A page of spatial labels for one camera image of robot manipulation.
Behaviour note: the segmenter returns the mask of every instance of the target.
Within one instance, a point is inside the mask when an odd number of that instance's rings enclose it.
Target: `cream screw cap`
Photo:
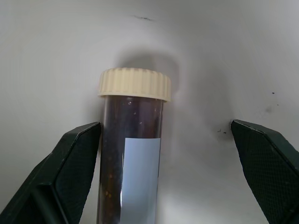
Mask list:
[[[160,72],[115,68],[102,73],[99,96],[118,95],[171,100],[171,80]]]

